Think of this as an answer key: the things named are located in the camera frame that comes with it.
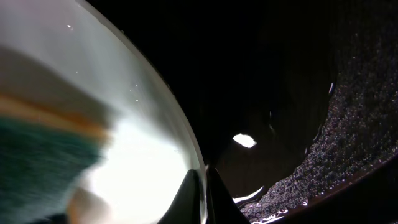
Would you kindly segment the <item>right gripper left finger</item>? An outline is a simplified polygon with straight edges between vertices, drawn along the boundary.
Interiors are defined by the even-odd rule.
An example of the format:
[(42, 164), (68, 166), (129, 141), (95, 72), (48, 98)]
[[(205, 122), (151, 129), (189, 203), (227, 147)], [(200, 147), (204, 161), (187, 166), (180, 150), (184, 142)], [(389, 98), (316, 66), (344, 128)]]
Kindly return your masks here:
[(200, 203), (201, 181), (198, 172), (190, 169), (158, 224), (200, 224)]

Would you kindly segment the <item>light blue plate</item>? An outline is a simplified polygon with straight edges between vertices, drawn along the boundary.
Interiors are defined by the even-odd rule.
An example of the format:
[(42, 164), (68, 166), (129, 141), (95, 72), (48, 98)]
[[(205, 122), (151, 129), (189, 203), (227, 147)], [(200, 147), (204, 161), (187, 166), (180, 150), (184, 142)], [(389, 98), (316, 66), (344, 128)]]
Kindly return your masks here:
[(1, 95), (108, 130), (73, 197), (78, 223), (158, 223), (190, 169), (208, 221), (205, 166), (184, 112), (145, 56), (88, 2), (1, 2)]

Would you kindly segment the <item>green yellow sponge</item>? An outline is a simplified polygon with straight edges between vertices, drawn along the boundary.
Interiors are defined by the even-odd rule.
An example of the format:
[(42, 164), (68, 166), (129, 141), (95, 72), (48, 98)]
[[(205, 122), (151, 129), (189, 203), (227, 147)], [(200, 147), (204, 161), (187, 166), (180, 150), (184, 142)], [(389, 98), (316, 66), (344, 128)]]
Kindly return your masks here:
[(78, 223), (76, 188), (108, 139), (85, 117), (1, 95), (1, 224)]

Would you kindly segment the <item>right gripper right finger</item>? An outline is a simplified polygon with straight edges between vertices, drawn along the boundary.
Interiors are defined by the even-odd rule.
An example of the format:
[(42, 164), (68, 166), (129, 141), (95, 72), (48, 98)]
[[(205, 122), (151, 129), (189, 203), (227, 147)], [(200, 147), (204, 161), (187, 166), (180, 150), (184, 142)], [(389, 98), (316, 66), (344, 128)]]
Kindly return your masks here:
[(207, 209), (209, 224), (250, 224), (233, 202), (218, 171), (214, 167), (206, 168)]

